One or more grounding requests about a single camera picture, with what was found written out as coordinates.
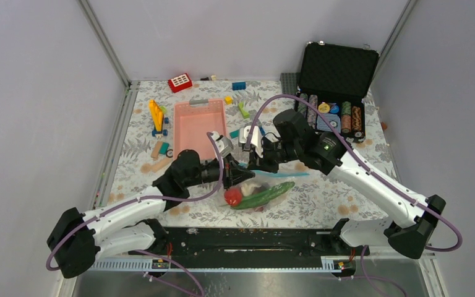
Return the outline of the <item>white mushroom toy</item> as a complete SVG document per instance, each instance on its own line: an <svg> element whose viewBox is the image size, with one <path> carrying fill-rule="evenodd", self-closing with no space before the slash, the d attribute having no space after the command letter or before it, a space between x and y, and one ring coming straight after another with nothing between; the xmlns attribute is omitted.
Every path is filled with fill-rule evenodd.
<svg viewBox="0 0 475 297"><path fill-rule="evenodd" d="M244 197L261 193L263 191L266 191L267 189L268 184L259 184L255 182L242 183L240 185L240 190Z"/></svg>

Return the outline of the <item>red pepper toy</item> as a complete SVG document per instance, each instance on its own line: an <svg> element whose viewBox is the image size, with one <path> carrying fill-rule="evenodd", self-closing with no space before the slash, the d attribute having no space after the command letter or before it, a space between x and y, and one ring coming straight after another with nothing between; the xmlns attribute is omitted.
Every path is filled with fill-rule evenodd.
<svg viewBox="0 0 475 297"><path fill-rule="evenodd" d="M238 187L230 188L224 193L224 200L231 207L238 206L242 202L242 199L243 195Z"/></svg>

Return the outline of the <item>clear zip top bag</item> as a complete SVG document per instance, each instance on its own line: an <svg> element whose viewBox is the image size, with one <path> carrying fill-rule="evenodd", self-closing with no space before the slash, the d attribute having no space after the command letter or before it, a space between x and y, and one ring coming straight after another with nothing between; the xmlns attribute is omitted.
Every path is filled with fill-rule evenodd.
<svg viewBox="0 0 475 297"><path fill-rule="evenodd" d="M297 169L299 163L281 165L276 173L255 170L255 176L216 196L219 210L252 213L263 212L282 203L296 185L310 176L306 168Z"/></svg>

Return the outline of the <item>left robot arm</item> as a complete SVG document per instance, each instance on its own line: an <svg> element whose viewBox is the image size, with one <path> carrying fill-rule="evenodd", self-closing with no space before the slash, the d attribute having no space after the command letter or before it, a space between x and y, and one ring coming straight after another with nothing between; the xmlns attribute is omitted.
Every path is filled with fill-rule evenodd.
<svg viewBox="0 0 475 297"><path fill-rule="evenodd" d="M194 201L189 192L192 186L215 183L210 192L198 197L203 200L254 177L231 154L217 153L213 160L201 161L196 151L184 150L159 178L134 196L86 212L75 207L64 211L46 241L50 250L46 268L73 278L103 257L145 249L160 254L167 238L159 223L152 225L147 219Z"/></svg>

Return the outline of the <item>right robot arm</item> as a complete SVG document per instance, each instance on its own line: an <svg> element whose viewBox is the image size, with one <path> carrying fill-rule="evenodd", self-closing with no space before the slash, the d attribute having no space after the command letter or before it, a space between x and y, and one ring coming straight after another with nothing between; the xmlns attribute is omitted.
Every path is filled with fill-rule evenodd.
<svg viewBox="0 0 475 297"><path fill-rule="evenodd" d="M341 219L333 228L330 247L339 255L358 246L390 246L410 259L427 247L446 202L423 196L401 185L343 143L334 132L316 131L302 114L286 110L273 119L278 139L264 138L259 128L246 126L240 142L250 142L249 169L276 172L279 165L299 160L306 167L346 183L380 207L382 219Z"/></svg>

